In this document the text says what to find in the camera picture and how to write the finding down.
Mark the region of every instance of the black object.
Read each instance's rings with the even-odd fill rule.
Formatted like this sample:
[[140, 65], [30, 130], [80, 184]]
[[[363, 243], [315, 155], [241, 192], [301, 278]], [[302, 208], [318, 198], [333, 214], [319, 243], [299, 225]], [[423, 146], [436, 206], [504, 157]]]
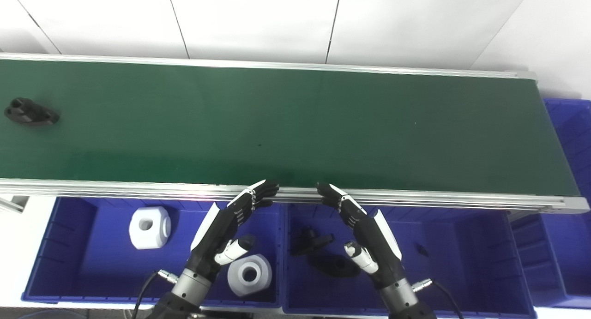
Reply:
[[312, 227], [302, 228], [300, 243], [291, 246], [292, 256], [305, 256], [331, 244], [334, 241], [334, 235], [327, 234], [319, 236]]
[[253, 319], [254, 313], [234, 311], [201, 311], [201, 315], [210, 319]]
[[169, 291], [160, 297], [146, 319], [187, 319], [190, 313], [199, 313], [199, 311], [199, 306]]
[[398, 313], [391, 313], [388, 319], [437, 319], [437, 317], [427, 304], [418, 302]]
[[27, 126], [53, 125], [60, 119], [52, 109], [42, 107], [28, 98], [17, 97], [4, 109], [10, 120]]
[[131, 319], [135, 319], [135, 317], [138, 316], [139, 305], [142, 302], [142, 298], [144, 297], [146, 289], [148, 289], [150, 283], [152, 283], [152, 281], [154, 281], [154, 279], [157, 276], [158, 276], [158, 272], [152, 272], [152, 273], [150, 273], [150, 275], [148, 275], [148, 277], [146, 278], [146, 281], [144, 281], [144, 285], [142, 285], [142, 288], [139, 290], [138, 300], [135, 301], [135, 307], [133, 308], [133, 313], [131, 314]]
[[456, 300], [454, 300], [452, 294], [449, 291], [447, 291], [447, 289], [445, 287], [443, 287], [443, 285], [441, 285], [441, 283], [438, 283], [435, 280], [431, 280], [431, 281], [433, 281], [433, 285], [435, 287], [439, 288], [439, 290], [441, 290], [441, 292], [443, 292], [445, 294], [445, 296], [447, 297], [449, 302], [452, 304], [453, 310], [458, 315], [458, 319], [464, 319], [464, 316], [460, 312], [460, 306], [458, 306], [458, 303], [456, 303]]
[[427, 258], [429, 257], [429, 253], [423, 245], [420, 245], [419, 243], [414, 243], [414, 246], [416, 246], [416, 251], [418, 252], [418, 254], [420, 254], [421, 256], [426, 256]]
[[350, 258], [337, 254], [308, 256], [308, 263], [331, 277], [356, 277], [361, 272]]

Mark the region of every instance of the white block with hole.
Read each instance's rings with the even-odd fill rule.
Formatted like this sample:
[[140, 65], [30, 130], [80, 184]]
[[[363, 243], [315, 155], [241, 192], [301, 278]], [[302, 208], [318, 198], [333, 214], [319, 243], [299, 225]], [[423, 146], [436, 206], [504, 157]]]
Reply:
[[131, 216], [129, 238], [138, 250], [159, 249], [168, 241], [170, 228], [164, 207], [142, 207]]
[[271, 285], [271, 265], [261, 254], [234, 261], [228, 269], [228, 284], [236, 296], [243, 297]]

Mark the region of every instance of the robotic hand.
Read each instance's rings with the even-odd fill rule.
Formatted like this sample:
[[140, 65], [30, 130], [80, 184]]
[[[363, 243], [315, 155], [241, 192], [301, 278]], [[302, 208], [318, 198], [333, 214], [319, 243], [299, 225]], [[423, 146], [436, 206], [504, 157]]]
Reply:
[[272, 205], [269, 198], [278, 190], [277, 183], [263, 180], [247, 187], [223, 210], [213, 204], [195, 235], [183, 273], [173, 290], [158, 300], [149, 318], [186, 319], [199, 313], [222, 266], [240, 258], [255, 245], [253, 235], [233, 239], [238, 227], [255, 209]]
[[353, 229], [357, 242], [349, 241], [344, 250], [369, 275], [390, 319], [435, 319], [406, 279], [402, 254], [382, 212], [368, 216], [350, 195], [332, 184], [319, 183], [316, 188], [322, 203], [338, 210], [344, 224]]

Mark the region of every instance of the blue plastic crate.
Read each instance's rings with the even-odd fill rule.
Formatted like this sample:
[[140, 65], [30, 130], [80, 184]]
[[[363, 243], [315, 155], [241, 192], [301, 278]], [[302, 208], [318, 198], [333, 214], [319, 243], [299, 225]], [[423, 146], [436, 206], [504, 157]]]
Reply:
[[[365, 207], [371, 214], [377, 207]], [[381, 207], [403, 254], [408, 280], [434, 278], [445, 285], [466, 317], [534, 318], [530, 294], [507, 215], [502, 211]], [[300, 230], [334, 234], [326, 253], [344, 254], [352, 231], [334, 209], [291, 205], [287, 250]], [[304, 256], [285, 259], [286, 313], [387, 315], [369, 277], [335, 278], [310, 266]], [[421, 291], [438, 317], [457, 317], [436, 288]]]
[[[591, 102], [544, 100], [581, 195], [591, 202]], [[512, 223], [534, 305], [591, 308], [591, 212]]]
[[[129, 221], [139, 207], [164, 206], [172, 222], [169, 241], [160, 249], [137, 250], [129, 239]], [[216, 307], [280, 307], [285, 208], [280, 204], [253, 213], [238, 236], [251, 233], [273, 269], [268, 289], [239, 298], [228, 286], [225, 266], [204, 302]], [[180, 274], [190, 244], [211, 203], [198, 201], [59, 198], [34, 263], [23, 300], [135, 304], [150, 272]], [[144, 302], [155, 303], [171, 289], [156, 280]]]

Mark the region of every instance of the white surface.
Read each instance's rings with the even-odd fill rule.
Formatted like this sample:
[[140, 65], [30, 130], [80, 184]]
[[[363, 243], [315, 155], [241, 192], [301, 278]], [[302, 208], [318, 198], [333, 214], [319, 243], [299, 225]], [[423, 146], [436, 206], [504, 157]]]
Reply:
[[0, 211], [0, 306], [34, 307], [21, 301], [55, 197], [30, 197], [22, 214]]
[[522, 0], [340, 0], [329, 64], [469, 68]]
[[51, 41], [17, 0], [0, 0], [0, 50], [57, 53]]
[[591, 310], [574, 308], [536, 308], [538, 319], [591, 319]]
[[164, 207], [138, 208], [129, 221], [129, 238], [138, 250], [160, 249], [169, 240], [170, 218]]
[[591, 0], [524, 0], [473, 69], [529, 69], [543, 96], [591, 100]]
[[324, 63], [337, 0], [173, 0], [190, 58]]
[[62, 54], [186, 58], [170, 0], [20, 0]]
[[[244, 279], [244, 272], [254, 270], [256, 276], [252, 281]], [[268, 260], [261, 254], [248, 256], [234, 261], [228, 268], [228, 285], [239, 297], [254, 294], [268, 288], [271, 284], [273, 272]]]

